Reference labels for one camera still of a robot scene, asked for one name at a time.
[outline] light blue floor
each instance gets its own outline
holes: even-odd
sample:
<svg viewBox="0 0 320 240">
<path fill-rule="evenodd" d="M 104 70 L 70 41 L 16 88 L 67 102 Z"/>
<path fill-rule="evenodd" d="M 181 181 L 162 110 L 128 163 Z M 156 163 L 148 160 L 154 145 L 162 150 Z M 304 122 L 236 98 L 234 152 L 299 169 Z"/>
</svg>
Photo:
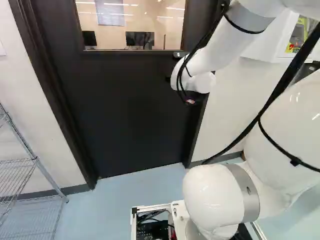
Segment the light blue floor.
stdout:
<svg viewBox="0 0 320 240">
<path fill-rule="evenodd" d="M 240 163 L 240 158 L 227 161 Z M 55 240 L 130 240 L 131 207 L 167 204 L 183 199 L 186 174 L 177 163 L 101 179 L 93 191 L 69 195 Z M 285 213 L 259 225 L 268 240 L 320 239 L 320 185 L 304 193 Z"/>
<path fill-rule="evenodd" d="M 69 195 L 56 240 L 130 240 L 131 207 L 181 200 L 181 163 L 110 177 L 93 191 Z"/>
</svg>

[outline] wall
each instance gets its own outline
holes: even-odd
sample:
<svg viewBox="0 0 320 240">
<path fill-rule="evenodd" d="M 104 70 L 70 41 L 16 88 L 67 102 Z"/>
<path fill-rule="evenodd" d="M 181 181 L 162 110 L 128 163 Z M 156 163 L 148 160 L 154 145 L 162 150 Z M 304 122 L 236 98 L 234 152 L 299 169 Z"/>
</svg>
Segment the wall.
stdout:
<svg viewBox="0 0 320 240">
<path fill-rule="evenodd" d="M 20 37 L 8 0 L 0 1 L 0 102 L 60 187 L 85 184 L 51 111 Z M 0 160 L 24 157 L 8 128 L 0 128 Z M 51 189 L 36 171 L 24 192 Z"/>
<path fill-rule="evenodd" d="M 218 153 L 247 127 L 287 65 L 241 57 L 216 72 L 217 83 L 210 92 L 192 162 Z M 228 153 L 242 151 L 243 145 L 242 141 Z"/>
<path fill-rule="evenodd" d="M 166 34 L 165 49 L 180 49 L 184 11 L 166 7 L 184 9 L 185 0 L 124 0 L 123 3 L 138 5 L 123 7 L 124 13 L 130 14 L 124 16 L 125 26 L 98 25 L 95 4 L 76 4 L 81 29 L 95 32 L 98 49 L 125 49 L 126 31 L 154 32 L 154 50 L 163 49 Z"/>
</svg>

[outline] baseboard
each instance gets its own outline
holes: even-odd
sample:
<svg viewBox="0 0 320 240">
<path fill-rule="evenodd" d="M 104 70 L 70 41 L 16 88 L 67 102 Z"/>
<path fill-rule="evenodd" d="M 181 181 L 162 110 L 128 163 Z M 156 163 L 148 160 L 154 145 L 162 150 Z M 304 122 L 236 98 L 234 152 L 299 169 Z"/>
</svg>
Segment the baseboard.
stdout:
<svg viewBox="0 0 320 240">
<path fill-rule="evenodd" d="M 241 155 L 242 155 L 242 152 L 243 151 L 237 151 L 237 152 L 225 154 L 225 155 L 222 155 L 222 156 L 218 156 L 215 159 L 213 159 L 212 161 L 210 161 L 209 164 L 216 164 L 216 163 L 228 161 L 228 160 L 235 159 L 235 158 L 240 158 Z M 204 160 L 191 162 L 189 167 L 188 167 L 188 169 L 193 168 L 195 166 L 201 165 L 203 163 L 203 161 Z"/>
<path fill-rule="evenodd" d="M 68 186 L 61 188 L 61 191 L 65 195 L 70 194 L 78 194 L 83 192 L 88 192 L 90 190 L 89 186 L 87 184 L 81 184 L 76 186 Z M 37 192 L 30 192 L 30 193 L 23 193 L 20 194 L 18 197 L 18 200 L 25 200 L 25 199 L 35 199 L 35 198 L 43 198 L 43 197 L 49 197 L 57 195 L 57 192 L 55 190 L 46 190 L 46 191 L 37 191 Z"/>
</svg>

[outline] ceiling light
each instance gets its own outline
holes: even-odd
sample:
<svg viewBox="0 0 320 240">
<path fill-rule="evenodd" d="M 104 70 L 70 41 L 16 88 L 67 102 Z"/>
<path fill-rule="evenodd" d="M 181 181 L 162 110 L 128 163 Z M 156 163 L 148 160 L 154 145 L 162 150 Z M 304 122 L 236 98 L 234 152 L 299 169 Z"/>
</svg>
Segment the ceiling light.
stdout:
<svg viewBox="0 0 320 240">
<path fill-rule="evenodd" d="M 181 11 L 185 10 L 184 8 L 175 8 L 175 7 L 169 7 L 169 6 L 167 6 L 166 9 L 181 10 Z"/>
<path fill-rule="evenodd" d="M 110 13 L 110 15 L 134 16 L 133 14 L 123 14 L 123 13 Z"/>
<path fill-rule="evenodd" d="M 130 6 L 127 3 L 104 3 L 104 5 L 115 5 L 115 6 Z"/>
<path fill-rule="evenodd" d="M 92 1 L 76 1 L 76 4 L 96 4 L 95 2 Z"/>
<path fill-rule="evenodd" d="M 156 16 L 157 18 L 173 19 L 173 16 Z"/>
</svg>

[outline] black cable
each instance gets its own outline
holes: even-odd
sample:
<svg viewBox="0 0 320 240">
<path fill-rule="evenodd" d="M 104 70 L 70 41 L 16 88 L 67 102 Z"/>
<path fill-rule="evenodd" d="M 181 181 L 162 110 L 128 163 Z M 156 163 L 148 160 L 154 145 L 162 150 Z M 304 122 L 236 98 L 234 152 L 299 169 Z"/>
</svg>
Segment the black cable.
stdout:
<svg viewBox="0 0 320 240">
<path fill-rule="evenodd" d="M 304 166 L 305 168 L 308 168 L 312 171 L 318 172 L 320 173 L 320 169 L 316 168 L 314 166 L 309 165 L 308 163 L 302 161 L 300 158 L 298 158 L 295 155 L 292 155 L 291 153 L 287 152 L 285 149 L 283 149 L 278 143 L 276 143 L 265 131 L 265 129 L 263 128 L 262 124 L 261 124 L 261 119 L 258 120 L 258 125 L 259 128 L 262 132 L 262 134 L 264 135 L 264 137 L 276 148 L 278 149 L 282 154 L 286 155 L 291 161 L 290 163 L 296 167 L 298 165 Z"/>
<path fill-rule="evenodd" d="M 261 118 L 261 116 L 265 113 L 265 111 L 268 109 L 268 107 L 291 83 L 291 81 L 293 80 L 293 78 L 297 74 L 298 70 L 301 68 L 301 66 L 304 64 L 304 62 L 306 61 L 309 54 L 314 49 L 319 38 L 320 38 L 320 22 L 316 25 L 315 29 L 312 31 L 310 36 L 307 38 L 305 43 L 302 45 L 301 49 L 294 56 L 290 65 L 285 70 L 280 81 L 278 82 L 278 84 L 274 88 L 272 94 L 270 95 L 269 99 L 267 100 L 267 102 L 265 103 L 263 108 L 259 111 L 258 115 L 253 119 L 253 121 L 244 129 L 244 131 L 232 143 L 230 143 L 226 148 L 224 148 L 222 151 L 218 152 L 217 154 L 203 160 L 202 165 L 208 164 L 212 159 L 225 154 L 230 149 L 232 149 L 236 144 L 238 144 L 246 135 L 248 135 L 248 133 L 256 125 L 256 123 Z M 316 172 L 318 170 L 317 168 L 310 166 L 307 163 L 303 163 L 301 165 L 306 168 L 309 168 L 313 171 L 316 171 Z"/>
<path fill-rule="evenodd" d="M 216 13 L 218 13 L 218 18 L 213 22 L 212 26 L 211 26 L 211 29 L 208 31 L 208 33 L 206 35 L 204 35 L 200 41 L 196 44 L 196 46 L 193 48 L 193 50 L 189 53 L 189 55 L 186 57 L 186 59 L 183 61 L 179 71 L 178 71 L 178 74 L 177 74 L 177 77 L 176 77 L 176 90 L 177 90 L 177 93 L 179 95 L 179 97 L 181 98 L 181 100 L 185 103 L 185 104 L 188 104 L 187 103 L 187 100 L 188 99 L 185 99 L 180 90 L 179 90 L 179 85 L 180 85 L 180 88 L 181 88 L 181 91 L 183 92 L 184 96 L 187 97 L 187 93 L 184 89 L 184 86 L 182 84 L 182 74 L 183 74 L 183 71 L 184 69 L 186 68 L 187 66 L 187 63 L 190 61 L 190 59 L 195 55 L 195 53 L 197 52 L 197 50 L 202 46 L 202 44 L 209 38 L 212 36 L 212 34 L 215 32 L 220 20 L 222 19 L 222 17 L 224 16 L 224 14 L 228 11 L 229 9 L 229 2 L 227 1 L 223 1 L 222 4 L 221 4 L 221 1 L 220 0 L 216 0 L 216 5 L 215 5 L 215 9 L 216 9 Z"/>
<path fill-rule="evenodd" d="M 158 220 L 158 219 L 154 219 L 154 218 L 148 218 L 147 220 L 153 220 L 153 221 L 156 221 L 156 222 L 162 222 L 162 221 L 163 221 L 163 220 Z M 173 225 L 171 225 L 171 224 L 169 224 L 169 223 L 167 223 L 167 225 L 168 225 L 169 227 L 175 228 L 175 226 L 173 226 Z"/>
</svg>

